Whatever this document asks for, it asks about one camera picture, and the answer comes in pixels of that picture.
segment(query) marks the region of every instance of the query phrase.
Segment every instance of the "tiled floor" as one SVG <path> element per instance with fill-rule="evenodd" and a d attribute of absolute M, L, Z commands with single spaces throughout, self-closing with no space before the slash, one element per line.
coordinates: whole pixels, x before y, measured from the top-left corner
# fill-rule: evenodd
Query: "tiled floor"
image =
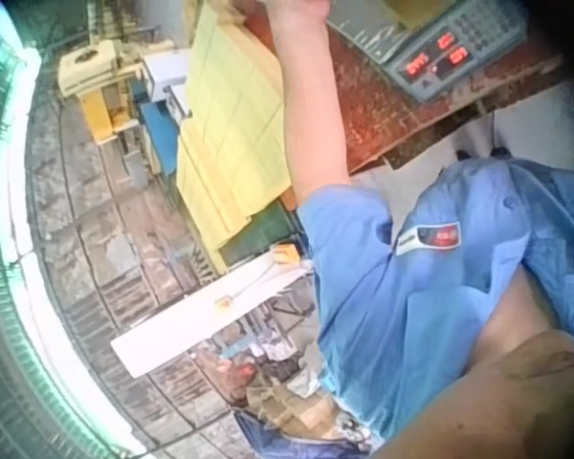
<path fill-rule="evenodd" d="M 472 121 L 397 170 L 379 167 L 361 174 L 363 186 L 379 189 L 394 219 L 394 235 L 418 196 L 466 149 L 488 156 L 493 144 L 510 148 L 518 158 L 574 170 L 574 82 L 562 83 L 520 103 Z"/>

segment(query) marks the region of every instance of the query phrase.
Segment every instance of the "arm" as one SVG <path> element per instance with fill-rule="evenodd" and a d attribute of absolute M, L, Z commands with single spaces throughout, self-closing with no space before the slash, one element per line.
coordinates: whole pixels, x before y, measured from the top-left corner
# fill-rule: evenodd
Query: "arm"
<path fill-rule="evenodd" d="M 325 17 L 329 0 L 267 2 L 285 97 L 285 152 L 298 201 L 348 185 L 346 141 Z"/>
<path fill-rule="evenodd" d="M 574 339 L 529 339 L 442 392 L 376 459 L 574 457 Z"/>

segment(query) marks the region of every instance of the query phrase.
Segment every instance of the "digital scale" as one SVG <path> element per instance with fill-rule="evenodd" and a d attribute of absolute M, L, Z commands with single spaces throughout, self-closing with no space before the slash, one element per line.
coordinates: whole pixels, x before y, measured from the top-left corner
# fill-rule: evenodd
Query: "digital scale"
<path fill-rule="evenodd" d="M 381 66 L 401 88 L 425 102 L 507 53 L 526 35 L 519 2 L 461 0 L 412 32 Z"/>

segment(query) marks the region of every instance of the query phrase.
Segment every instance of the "blue shirt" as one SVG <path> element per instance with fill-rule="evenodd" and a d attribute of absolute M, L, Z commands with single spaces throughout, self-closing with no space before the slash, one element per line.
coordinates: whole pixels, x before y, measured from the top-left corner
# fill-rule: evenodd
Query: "blue shirt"
<path fill-rule="evenodd" d="M 298 210 L 320 305 L 323 384 L 381 438 L 463 373 L 518 265 L 574 336 L 574 173 L 524 161 L 457 163 L 402 233 L 459 222 L 461 244 L 395 255 L 376 193 L 327 186 Z"/>

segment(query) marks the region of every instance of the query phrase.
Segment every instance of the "yellow object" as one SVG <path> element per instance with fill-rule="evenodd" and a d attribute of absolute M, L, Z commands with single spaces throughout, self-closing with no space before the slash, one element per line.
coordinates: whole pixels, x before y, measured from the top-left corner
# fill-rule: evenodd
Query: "yellow object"
<path fill-rule="evenodd" d="M 217 309 L 223 310 L 223 309 L 230 308 L 230 306 L 232 306 L 232 303 L 233 303 L 233 299 L 231 296 L 224 296 L 224 297 L 218 299 L 217 301 L 215 301 L 214 305 Z"/>
<path fill-rule="evenodd" d="M 293 265 L 299 263 L 298 249 L 293 244 L 280 244 L 272 248 L 275 262 L 279 265 Z"/>
<path fill-rule="evenodd" d="M 192 120 L 184 120 L 181 124 L 181 138 L 186 146 L 184 153 L 191 159 L 204 187 L 199 196 L 204 193 L 205 199 L 214 203 L 226 229 L 227 241 L 246 227 L 251 219 L 242 212 L 226 182 L 222 180 L 216 162 Z"/>
<path fill-rule="evenodd" d="M 194 150 L 206 160 L 204 169 L 217 174 L 217 189 L 222 181 L 249 217 L 290 186 L 281 73 L 275 56 L 237 20 L 224 19 L 217 5 L 202 9 L 191 50 L 190 122 L 206 146 Z M 183 130 L 182 137 L 190 148 L 191 137 Z"/>
<path fill-rule="evenodd" d="M 103 143 L 111 139 L 113 123 L 108 115 L 102 90 L 97 89 L 80 96 L 80 105 L 94 142 Z"/>

